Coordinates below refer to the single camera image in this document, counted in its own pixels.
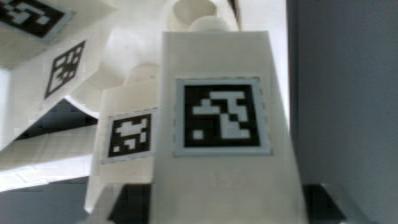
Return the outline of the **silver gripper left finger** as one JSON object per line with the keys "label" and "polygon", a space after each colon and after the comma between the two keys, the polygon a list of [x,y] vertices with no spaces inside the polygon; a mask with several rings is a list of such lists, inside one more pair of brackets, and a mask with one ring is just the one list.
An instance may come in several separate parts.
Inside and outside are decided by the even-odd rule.
{"label": "silver gripper left finger", "polygon": [[149,224],[151,185],[110,184],[81,224]]}

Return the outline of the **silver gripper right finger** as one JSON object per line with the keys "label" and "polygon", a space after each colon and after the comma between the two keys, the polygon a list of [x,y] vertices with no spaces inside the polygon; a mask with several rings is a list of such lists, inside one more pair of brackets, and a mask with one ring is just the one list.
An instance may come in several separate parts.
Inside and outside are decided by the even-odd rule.
{"label": "silver gripper right finger", "polygon": [[330,184],[303,185],[309,224],[378,224],[369,220],[342,189]]}

